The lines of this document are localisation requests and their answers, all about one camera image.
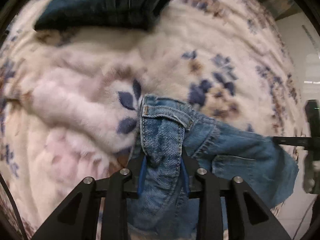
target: black metal bracket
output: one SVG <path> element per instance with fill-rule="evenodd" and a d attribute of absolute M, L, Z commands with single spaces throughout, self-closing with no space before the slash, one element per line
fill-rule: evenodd
<path fill-rule="evenodd" d="M 305 106 L 311 137 L 278 137 L 272 138 L 276 144 L 302 146 L 306 151 L 315 151 L 315 160 L 320 160 L 320 114 L 317 100 L 308 100 Z"/>
<path fill-rule="evenodd" d="M 127 240 L 127 198 L 143 190 L 147 159 L 130 160 L 110 178 L 87 177 L 53 211 L 32 240 L 95 240 L 100 200 L 105 197 L 101 240 Z M 223 240 L 220 197 L 225 197 L 230 240 L 290 240 L 272 212 L 241 177 L 226 180 L 201 169 L 182 151 L 181 172 L 189 198 L 199 198 L 197 240 Z"/>

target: blue flower pattern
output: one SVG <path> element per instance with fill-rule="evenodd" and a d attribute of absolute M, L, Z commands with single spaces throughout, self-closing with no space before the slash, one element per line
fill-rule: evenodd
<path fill-rule="evenodd" d="M 133 80 L 132 90 L 133 90 L 134 97 L 130 92 L 118 91 L 118 99 L 120 104 L 124 108 L 135 111 L 136 109 L 133 106 L 134 98 L 138 105 L 138 100 L 141 96 L 141 85 L 136 79 Z M 136 128 L 136 126 L 137 126 L 137 119 L 134 119 L 131 117 L 125 117 L 124 119 L 120 120 L 117 128 L 117 133 L 128 134 L 132 132 Z"/>
<path fill-rule="evenodd" d="M 293 79 L 292 79 L 292 74 L 289 73 L 287 75 L 287 81 L 286 81 L 286 86 L 289 90 L 289 97 L 293 98 L 295 104 L 298 104 L 298 95 L 297 95 L 297 90 L 293 86 Z"/>
<path fill-rule="evenodd" d="M 287 119 L 285 105 L 282 102 L 284 98 L 284 82 L 281 77 L 277 76 L 269 66 L 256 66 L 256 71 L 260 77 L 265 79 L 269 85 L 269 94 L 273 104 L 273 129 L 276 134 L 284 136 L 284 119 Z"/>
<path fill-rule="evenodd" d="M 10 167 L 10 171 L 17 177 L 18 176 L 18 169 L 19 166 L 17 165 L 16 162 L 13 161 L 14 158 L 14 154 L 13 152 L 10 150 L 9 145 L 7 144 L 5 146 L 5 154 L 0 154 L 0 161 L 4 161 L 7 163 L 7 165 L 9 165 Z"/>
<path fill-rule="evenodd" d="M 197 8 L 207 14 L 222 17 L 221 3 L 219 0 L 181 0 L 184 4 Z"/>
<path fill-rule="evenodd" d="M 235 85 L 234 81 L 237 80 L 237 76 L 233 73 L 234 67 L 230 64 L 230 57 L 223 57 L 221 54 L 217 54 L 215 57 L 211 58 L 211 61 L 221 70 L 221 72 L 212 72 L 214 78 L 227 89 L 230 95 L 235 95 Z M 226 76 L 231 79 L 231 81 L 226 81 Z"/>
<path fill-rule="evenodd" d="M 15 41 L 17 41 L 18 35 L 21 32 L 22 32 L 21 30 L 18 30 L 16 35 L 7 38 L 7 44 L 5 44 L 3 46 L 3 48 L 0 50 L 0 58 L 2 58 L 5 55 L 5 53 L 4 53 L 5 51 L 9 50 L 10 45 L 13 44 Z M 1 76 L 3 79 L 3 83 L 0 87 L 0 93 L 1 93 L 1 97 L 0 97 L 0 100 L 1 100 L 0 101 L 0 130 L 1 130 L 2 137 L 4 136 L 4 133 L 5 133 L 4 109 L 5 109 L 6 103 L 7 103 L 6 99 L 3 98 L 2 95 L 4 92 L 4 85 L 8 82 L 8 80 L 10 78 L 13 78 L 15 76 L 15 71 L 13 70 L 13 67 L 14 67 L 14 62 L 9 59 L 6 59 L 5 63 L 1 67 Z M 19 166 L 14 161 L 14 153 L 12 150 L 10 150 L 9 144 L 2 146 L 1 153 L 0 153 L 0 161 L 5 161 L 5 163 L 9 166 L 11 173 L 16 178 L 19 178 L 19 175 L 18 175 Z"/>
<path fill-rule="evenodd" d="M 199 104 L 200 106 L 204 106 L 205 102 L 205 92 L 200 86 L 197 86 L 194 83 L 191 83 L 189 95 L 188 95 L 189 104 Z"/>
<path fill-rule="evenodd" d="M 185 52 L 181 55 L 184 59 L 195 59 L 197 57 L 197 52 L 195 50 L 191 52 Z"/>
<path fill-rule="evenodd" d="M 212 88 L 212 84 L 209 80 L 203 79 L 199 85 L 199 88 L 204 92 L 207 93 L 210 88 Z"/>

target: denim seam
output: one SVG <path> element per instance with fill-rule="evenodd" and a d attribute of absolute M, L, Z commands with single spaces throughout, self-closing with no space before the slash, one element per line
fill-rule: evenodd
<path fill-rule="evenodd" d="M 210 132 L 210 135 L 204 140 L 202 145 L 198 148 L 198 150 L 195 151 L 195 153 L 191 157 L 197 158 L 197 156 L 200 153 L 206 153 L 206 150 L 208 149 L 209 144 L 214 145 L 214 140 L 217 139 L 220 136 L 220 129 L 217 125 L 214 125 L 212 128 L 212 131 Z"/>
<path fill-rule="evenodd" d="M 140 123 L 140 138 L 141 138 L 141 148 L 145 155 L 148 156 L 147 149 L 144 147 L 146 145 L 146 140 L 145 140 L 145 134 L 144 134 L 144 118 L 141 118 L 141 123 Z"/>
<path fill-rule="evenodd" d="M 170 101 L 175 101 L 175 102 L 178 102 L 184 106 L 189 106 L 189 104 L 187 104 L 186 102 L 184 101 L 180 101 L 178 99 L 174 99 L 174 98 L 169 98 L 169 97 L 158 97 L 158 96 L 154 96 L 152 94 L 147 94 L 145 95 L 145 98 L 149 99 L 149 98 L 154 98 L 153 102 L 156 102 L 156 101 L 160 101 L 160 100 L 170 100 Z"/>
<path fill-rule="evenodd" d="M 181 131 L 180 131 L 180 129 L 181 129 L 181 126 L 179 125 L 179 128 L 178 128 L 178 143 L 179 143 L 179 155 L 181 157 L 182 145 L 181 145 Z M 172 182 L 172 186 L 170 188 L 169 194 L 168 194 L 166 200 L 164 201 L 164 203 L 162 204 L 162 207 L 165 207 L 167 205 L 167 203 L 171 200 L 171 197 L 172 197 L 173 192 L 175 190 L 175 187 L 177 185 L 177 181 L 178 181 L 179 174 L 180 174 L 180 169 L 178 169 L 179 167 L 180 167 L 180 163 L 179 163 L 179 165 L 176 166 L 175 174 L 174 174 L 175 175 L 175 180 Z M 157 213 L 163 213 L 163 212 L 165 212 L 165 209 L 160 208 Z"/>
<path fill-rule="evenodd" d="M 257 161 L 256 159 L 252 159 L 252 158 L 245 158 L 245 157 L 240 157 L 240 156 L 236 156 L 236 155 L 231 155 L 231 154 L 217 154 L 215 155 L 213 161 L 222 157 L 223 158 L 228 158 L 229 156 L 231 156 L 232 158 L 240 158 L 240 159 L 244 159 L 244 160 L 249 160 L 249 161 Z"/>
<path fill-rule="evenodd" d="M 192 121 L 193 121 L 193 124 L 202 124 L 202 123 L 206 123 L 206 124 L 211 124 L 211 125 L 218 125 L 218 122 L 216 119 L 214 118 L 211 118 L 211 117 L 208 117 L 204 114 L 201 114 L 201 113 L 198 113 L 196 110 L 194 109 L 191 109 L 191 116 L 193 116 Z"/>
<path fill-rule="evenodd" d="M 264 136 L 261 136 L 259 134 L 253 133 L 253 132 L 246 132 L 246 131 L 243 131 L 243 130 L 235 129 L 234 127 L 232 127 L 232 134 L 233 135 L 238 135 L 240 137 L 243 137 L 243 138 L 246 138 L 246 139 L 250 139 L 250 140 L 253 140 L 253 139 L 256 139 L 256 140 L 259 140 L 259 141 L 267 141 L 268 140 L 268 137 L 264 137 Z"/>
<path fill-rule="evenodd" d="M 176 211 L 174 212 L 174 217 L 177 218 L 179 213 L 180 213 L 180 207 L 183 203 L 183 199 L 184 199 L 184 191 L 183 191 L 183 187 L 180 190 L 178 199 L 177 199 L 177 204 L 176 204 Z"/>
<path fill-rule="evenodd" d="M 170 116 L 170 115 L 167 115 L 167 114 L 165 114 L 165 113 L 161 113 L 161 114 L 148 114 L 149 107 L 159 108 L 159 109 L 162 108 L 162 109 L 170 110 L 171 112 L 174 112 L 174 113 L 181 114 L 181 115 L 183 115 L 184 117 L 186 117 L 186 118 L 188 119 L 188 123 L 183 122 L 181 119 L 179 119 L 177 116 L 175 116 L 175 117 L 177 118 L 177 120 L 179 120 L 179 123 L 186 128 L 186 130 L 189 131 L 189 130 L 191 129 L 191 127 L 192 127 L 192 124 L 193 124 L 192 118 L 191 118 L 188 114 L 184 113 L 183 111 L 174 109 L 174 108 L 169 107 L 169 106 L 150 106 L 150 105 L 145 105 L 145 106 L 143 106 L 143 107 L 144 107 L 145 109 L 144 109 L 144 111 L 143 111 L 143 113 L 142 113 L 142 115 L 141 115 L 142 117 L 145 117 L 145 118 L 167 117 L 168 119 L 170 119 L 171 116 Z"/>

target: denim jeans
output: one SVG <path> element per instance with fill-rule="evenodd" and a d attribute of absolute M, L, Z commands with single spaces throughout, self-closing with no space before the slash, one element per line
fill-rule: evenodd
<path fill-rule="evenodd" d="M 170 0 L 52 0 L 35 30 L 106 25 L 150 29 Z"/>
<path fill-rule="evenodd" d="M 184 102 L 154 95 L 144 97 L 139 122 L 132 158 L 142 147 L 148 163 L 142 195 L 128 200 L 132 228 L 158 239 L 188 238 L 195 232 L 199 201 L 189 200 L 183 190 L 182 146 L 216 176 L 241 176 L 269 208 L 293 192 L 297 163 L 270 137 L 241 131 Z"/>

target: white wall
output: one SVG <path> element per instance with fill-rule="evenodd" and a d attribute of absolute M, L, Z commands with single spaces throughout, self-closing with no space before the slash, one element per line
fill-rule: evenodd
<path fill-rule="evenodd" d="M 317 50 L 301 26 L 304 25 L 307 28 L 314 41 L 319 45 L 320 37 L 304 13 L 298 13 L 281 19 L 277 21 L 277 25 L 282 40 L 286 44 L 295 65 L 302 103 L 304 104 L 309 99 L 318 99 L 320 102 L 320 59 Z M 309 210 L 303 221 L 302 218 L 315 198 L 315 195 L 306 194 L 302 189 L 303 160 L 306 153 L 306 151 L 300 152 L 299 173 L 293 194 L 285 201 L 278 217 L 291 238 L 295 235 L 300 223 L 302 223 L 297 231 L 295 240 L 299 240 L 309 228 L 312 209 Z"/>
<path fill-rule="evenodd" d="M 320 101 L 319 49 L 317 51 L 314 48 L 301 26 L 304 25 L 307 28 L 318 46 L 320 46 L 319 35 L 304 13 L 281 19 L 277 21 L 277 25 L 294 61 L 303 103 L 308 99 L 318 99 Z"/>

